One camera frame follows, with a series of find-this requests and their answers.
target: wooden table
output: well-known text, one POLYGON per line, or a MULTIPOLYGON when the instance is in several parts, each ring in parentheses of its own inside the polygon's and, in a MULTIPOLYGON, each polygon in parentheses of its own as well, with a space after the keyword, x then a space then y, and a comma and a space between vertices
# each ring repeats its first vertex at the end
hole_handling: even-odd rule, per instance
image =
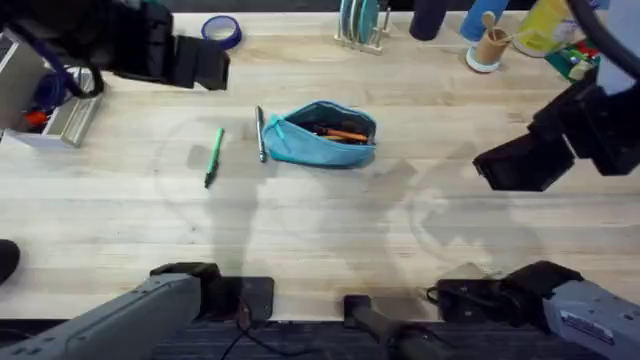
MULTIPOLYGON (((176 15, 176 30, 197 35, 207 17, 176 15)), ((505 15, 503 26, 520 17, 505 15)), ((498 72, 471 72, 459 13, 427 43, 408 35, 410 14, 393 14, 379 57, 334 45, 335 14, 237 18, 246 40, 230 52, 228 91, 108 76, 80 150, 2 142, 0 237, 23 258, 0 287, 0 317, 73 317, 177 261, 272 276, 275 319, 338 319, 347 293, 434 319, 409 306, 420 303, 415 287, 468 263, 507 273, 538 259, 640 301, 637 173, 603 178, 580 162, 545 193, 506 193, 471 165, 567 87, 544 61, 509 50, 498 72), (375 162, 260 164, 255 105, 282 113, 317 99, 378 121, 375 162), (218 127, 227 132, 207 191, 218 127)))

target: blue zipper pouch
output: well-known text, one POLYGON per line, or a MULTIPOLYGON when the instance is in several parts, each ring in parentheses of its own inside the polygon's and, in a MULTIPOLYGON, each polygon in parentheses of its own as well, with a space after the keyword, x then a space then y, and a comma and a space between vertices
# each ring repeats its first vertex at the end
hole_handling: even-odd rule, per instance
POLYGON ((265 147, 274 160, 298 164, 354 167, 364 165, 375 151, 376 123, 369 115, 330 101, 316 101, 288 115, 271 115, 262 129, 265 147), (314 126, 358 129, 363 144, 343 144, 316 135, 314 126))

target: black cable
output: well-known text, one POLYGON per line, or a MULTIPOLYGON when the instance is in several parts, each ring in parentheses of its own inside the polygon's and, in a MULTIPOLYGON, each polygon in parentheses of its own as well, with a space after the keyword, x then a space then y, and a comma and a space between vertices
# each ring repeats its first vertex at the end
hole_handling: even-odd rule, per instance
POLYGON ((64 78, 65 87, 71 92, 71 94, 80 99, 90 99, 98 96, 104 91, 104 79, 102 79, 102 74, 100 70, 93 65, 87 59, 83 59, 84 65, 91 72, 91 76, 93 77, 93 89, 90 91, 84 91, 73 79, 65 69, 58 57, 51 52, 45 43, 38 39, 35 35, 31 34, 29 30, 27 30, 22 25, 10 22, 8 23, 8 27, 13 31, 16 35, 20 36, 25 42, 27 42, 33 50, 38 53, 42 58, 44 58, 51 67, 55 70, 55 72, 64 78))
POLYGON ((236 346, 238 341, 240 341, 240 339, 242 339, 244 336, 245 336, 244 332, 239 333, 238 336, 236 336, 236 338, 233 339, 233 341, 229 344, 229 346, 227 346, 227 348, 224 350, 224 352, 222 353, 222 356, 220 357, 220 360, 226 359, 227 356, 231 353, 231 350, 233 350, 233 348, 236 346))
POLYGON ((270 353, 276 354, 276 355, 281 356, 283 358, 294 358, 294 357, 298 357, 298 356, 302 356, 302 355, 309 355, 309 354, 316 354, 316 353, 323 353, 325 355, 325 357, 327 357, 328 359, 331 358, 328 355, 327 351, 324 350, 324 349, 321 349, 321 348, 305 348, 305 349, 301 349, 301 350, 298 350, 298 351, 288 351, 288 350, 278 349, 278 348, 276 348, 276 347, 274 347, 272 345, 269 345, 269 344, 265 343, 261 339, 255 337, 254 335, 252 335, 250 333, 250 331, 258 329, 258 326, 256 326, 254 321, 253 321, 253 318, 252 318, 252 315, 251 315, 252 314, 251 308, 249 307, 249 304, 247 304, 247 302, 244 301, 244 299, 240 298, 239 301, 242 304, 241 306, 243 306, 243 309, 245 310, 245 312, 247 313, 247 315, 249 317, 249 326, 247 328, 243 328, 240 325, 240 320, 236 319, 236 321, 235 321, 236 328, 238 329, 238 331, 240 331, 240 334, 238 334, 238 336, 229 344, 229 346, 227 346, 227 349, 225 349, 224 353, 222 354, 222 357, 220 357, 220 360, 224 360, 229 355, 229 353, 231 353, 231 351, 233 350, 235 345, 243 337, 246 337, 247 339, 251 340, 254 344, 256 344, 256 345, 260 346, 261 348, 269 351, 270 353))
POLYGON ((283 358, 294 358, 294 357, 298 357, 298 356, 302 356, 302 355, 317 354, 317 353, 324 353, 325 352, 324 349, 320 349, 320 348, 306 348, 306 349, 301 349, 301 350, 297 350, 297 351, 289 351, 289 350, 278 349, 278 348, 276 348, 276 347, 274 347, 272 345, 269 345, 269 344, 265 343, 264 341, 260 340, 259 338, 253 336, 249 332, 251 330, 251 327, 249 327, 247 329, 244 329, 244 328, 242 328, 242 326, 240 326, 240 323, 238 321, 236 321, 236 327, 249 340, 253 341, 254 344, 262 347, 263 349, 269 351, 272 354, 276 354, 276 355, 281 356, 283 358))
POLYGON ((433 296, 434 293, 444 293, 449 295, 455 295, 463 299, 466 299, 469 302, 472 302, 476 305, 480 305, 486 308, 499 308, 502 305, 502 303, 482 299, 475 295, 469 294, 468 292, 456 291, 451 289, 438 290, 435 286, 432 286, 426 290, 425 294, 426 294, 427 301, 429 301, 433 305, 438 305, 438 298, 433 296))
POLYGON ((569 0, 578 25, 595 47, 629 76, 640 80, 640 59, 600 23, 586 0, 569 0))

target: pen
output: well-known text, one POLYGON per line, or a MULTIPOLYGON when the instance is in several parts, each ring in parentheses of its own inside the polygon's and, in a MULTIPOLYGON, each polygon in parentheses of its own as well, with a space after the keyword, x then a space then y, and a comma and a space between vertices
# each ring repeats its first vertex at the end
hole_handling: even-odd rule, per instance
POLYGON ((256 106, 256 129, 258 130, 258 152, 260 155, 260 162, 267 161, 267 152, 264 151, 264 139, 262 138, 262 127, 264 126, 264 114, 262 108, 256 106))
POLYGON ((222 142, 222 134, 224 134, 224 129, 218 129, 216 139, 213 141, 213 149, 211 149, 209 166, 207 166, 207 175, 204 177, 205 189, 209 188, 209 185, 213 182, 213 178, 216 176, 216 171, 218 170, 218 152, 220 150, 220 143, 222 142))

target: green marker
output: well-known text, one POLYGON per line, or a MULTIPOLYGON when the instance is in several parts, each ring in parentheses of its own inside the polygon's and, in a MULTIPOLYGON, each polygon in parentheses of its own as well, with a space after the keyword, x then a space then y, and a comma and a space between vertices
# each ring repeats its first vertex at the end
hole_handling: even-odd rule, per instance
POLYGON ((207 175, 204 177, 205 189, 209 188, 218 170, 218 152, 220 150, 220 143, 222 142, 222 134, 224 134, 224 129, 218 129, 216 139, 213 142, 213 149, 211 150, 211 158, 209 158, 209 166, 207 166, 207 175))

